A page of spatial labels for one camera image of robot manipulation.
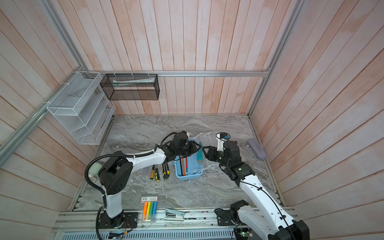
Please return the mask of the blue clear-lid tool box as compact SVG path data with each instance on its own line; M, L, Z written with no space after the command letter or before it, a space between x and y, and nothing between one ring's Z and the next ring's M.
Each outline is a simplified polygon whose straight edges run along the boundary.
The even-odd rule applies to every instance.
M218 139L216 138L216 134L214 132L200 133L194 137L190 137L189 140L195 141L202 147L205 146L218 146ZM221 172L219 163L209 161L203 156L203 164L199 164L197 161L197 153L188 157L188 173L185 176L180 175L180 163L179 157L174 161L176 176L179 181L188 181L193 179L198 179L201 177L203 173L206 175L216 175Z

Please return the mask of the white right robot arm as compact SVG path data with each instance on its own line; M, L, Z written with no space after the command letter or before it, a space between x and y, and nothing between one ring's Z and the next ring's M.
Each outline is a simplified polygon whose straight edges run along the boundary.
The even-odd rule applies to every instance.
M236 225L244 224L263 240L309 240L304 221L296 221L265 190L255 171L240 156L236 141L226 141L218 149L202 147L205 158L219 163L222 171L236 183L258 208L255 212L244 200L231 204L229 213Z

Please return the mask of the yellow black utility knife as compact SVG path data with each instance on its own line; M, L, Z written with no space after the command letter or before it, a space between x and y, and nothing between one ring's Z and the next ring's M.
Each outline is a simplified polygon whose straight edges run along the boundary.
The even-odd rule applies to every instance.
M168 163L163 163L162 167L163 167L163 178L168 179L170 176L170 170L169 170Z

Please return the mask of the black hex key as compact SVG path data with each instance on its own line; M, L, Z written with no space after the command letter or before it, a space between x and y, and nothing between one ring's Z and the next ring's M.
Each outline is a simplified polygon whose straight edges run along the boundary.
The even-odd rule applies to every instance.
M180 163L180 175L181 177L183 176L183 161L182 157L179 158L179 163Z

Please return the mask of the orange handled screwdriver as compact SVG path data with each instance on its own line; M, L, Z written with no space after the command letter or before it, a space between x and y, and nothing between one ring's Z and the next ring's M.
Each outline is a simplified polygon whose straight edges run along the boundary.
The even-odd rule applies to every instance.
M186 175L186 170L185 170L185 159L182 158L182 169L183 169L183 176Z

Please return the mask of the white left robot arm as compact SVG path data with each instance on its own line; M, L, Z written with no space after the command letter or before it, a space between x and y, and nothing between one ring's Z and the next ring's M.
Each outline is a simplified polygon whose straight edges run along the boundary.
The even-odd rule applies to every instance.
M120 151L106 154L93 159L85 169L87 183L101 192L103 210L110 220L123 214L121 191L126 187L131 173L174 161L176 157L190 157L197 153L202 146L190 140L187 132L171 133L173 139L166 143L155 145L154 149L138 154L124 154ZM107 162L97 171L101 186L90 180L91 167L101 159Z

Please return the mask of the teal handled tool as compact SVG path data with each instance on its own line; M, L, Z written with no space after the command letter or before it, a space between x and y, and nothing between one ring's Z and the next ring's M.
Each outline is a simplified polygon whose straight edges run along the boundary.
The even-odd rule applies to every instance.
M197 153L197 161L198 161L198 163L199 164L203 164L203 156L204 156L204 154L203 154L203 148L200 148L199 150L198 150L198 153Z

